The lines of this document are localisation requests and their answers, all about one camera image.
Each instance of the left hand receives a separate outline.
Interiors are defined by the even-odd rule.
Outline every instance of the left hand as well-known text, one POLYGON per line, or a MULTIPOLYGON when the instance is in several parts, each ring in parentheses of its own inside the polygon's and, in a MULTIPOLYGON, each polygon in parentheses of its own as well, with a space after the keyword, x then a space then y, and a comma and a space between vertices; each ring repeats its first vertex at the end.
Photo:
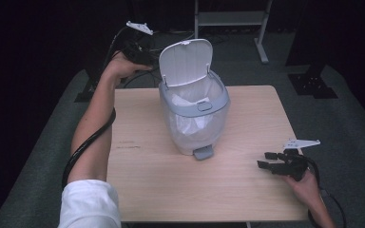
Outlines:
POLYGON ((103 75, 115 77, 116 85, 122 78, 130 77, 138 70, 150 70, 152 68, 152 66, 137 65, 130 62, 121 51, 116 51, 116 53, 103 73, 103 75))

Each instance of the white sleeve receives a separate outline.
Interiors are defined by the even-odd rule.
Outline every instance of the white sleeve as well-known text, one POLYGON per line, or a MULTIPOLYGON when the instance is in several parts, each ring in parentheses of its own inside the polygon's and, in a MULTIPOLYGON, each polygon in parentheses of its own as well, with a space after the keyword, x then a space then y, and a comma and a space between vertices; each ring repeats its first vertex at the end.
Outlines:
POLYGON ((62 193, 59 227, 121 228, 117 192, 101 180, 69 183, 62 193))

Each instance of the trash can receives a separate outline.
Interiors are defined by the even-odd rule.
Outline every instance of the trash can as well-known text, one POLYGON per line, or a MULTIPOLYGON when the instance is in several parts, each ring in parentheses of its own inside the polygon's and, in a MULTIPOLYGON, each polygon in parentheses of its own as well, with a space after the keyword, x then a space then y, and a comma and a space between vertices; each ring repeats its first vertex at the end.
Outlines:
POLYGON ((165 123, 177 148, 197 160, 213 156, 230 106, 226 87, 210 70, 212 54, 207 40, 195 39, 165 48, 159 58, 165 123))

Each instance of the wooden table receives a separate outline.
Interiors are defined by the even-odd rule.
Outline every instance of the wooden table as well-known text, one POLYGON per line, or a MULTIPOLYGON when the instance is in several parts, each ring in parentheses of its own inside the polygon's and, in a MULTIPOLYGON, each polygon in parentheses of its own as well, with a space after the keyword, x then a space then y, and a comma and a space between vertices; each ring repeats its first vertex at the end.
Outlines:
POLYGON ((264 152, 295 139, 275 89, 228 86, 230 111, 215 155, 204 161, 171 141, 157 88, 116 90, 107 181, 123 222, 306 220, 307 209, 278 176, 259 169, 264 152))

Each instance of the gray carpet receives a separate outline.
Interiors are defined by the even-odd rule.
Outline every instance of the gray carpet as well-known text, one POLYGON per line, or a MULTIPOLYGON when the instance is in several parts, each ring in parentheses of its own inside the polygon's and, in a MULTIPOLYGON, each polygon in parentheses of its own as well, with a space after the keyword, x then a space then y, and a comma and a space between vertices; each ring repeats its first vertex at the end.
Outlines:
MULTIPOLYGON (((285 66, 294 33, 267 33, 265 51, 270 63, 263 65, 253 43, 256 34, 209 36, 214 44, 211 68, 227 86, 274 86, 298 139, 320 140, 321 145, 303 149, 319 166, 321 185, 336 196, 343 207, 348 227, 365 227, 365 111, 343 77, 327 66, 322 78, 338 99, 298 96, 287 74, 305 72, 307 66, 285 66)), ((183 35, 156 34, 156 45, 171 45, 183 35)), ((19 179, 0 210, 0 227, 56 227, 61 203, 62 171, 67 162, 70 139, 86 103, 74 103, 87 82, 82 70, 75 75, 52 113, 19 179)), ((145 74, 127 87, 152 87, 145 74)), ((326 200, 338 225, 340 214, 326 200)), ((245 227, 245 223, 221 227, 245 227)), ((215 227, 196 224, 195 227, 215 227)), ((134 227, 193 227, 194 224, 135 224, 134 227)), ((312 227, 308 222, 253 223, 257 227, 312 227)))

